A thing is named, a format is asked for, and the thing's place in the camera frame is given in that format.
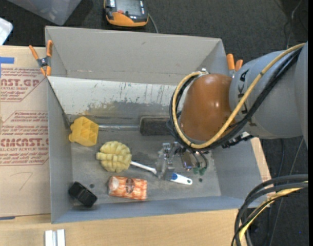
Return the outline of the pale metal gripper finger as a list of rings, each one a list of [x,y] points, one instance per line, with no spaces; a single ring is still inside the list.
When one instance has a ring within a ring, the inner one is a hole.
[[[174,158],[175,145],[174,143],[163,143],[162,144],[162,158],[167,163],[172,163]]]
[[[158,179],[171,180],[175,167],[170,165],[167,160],[158,159],[156,162],[156,175]]]

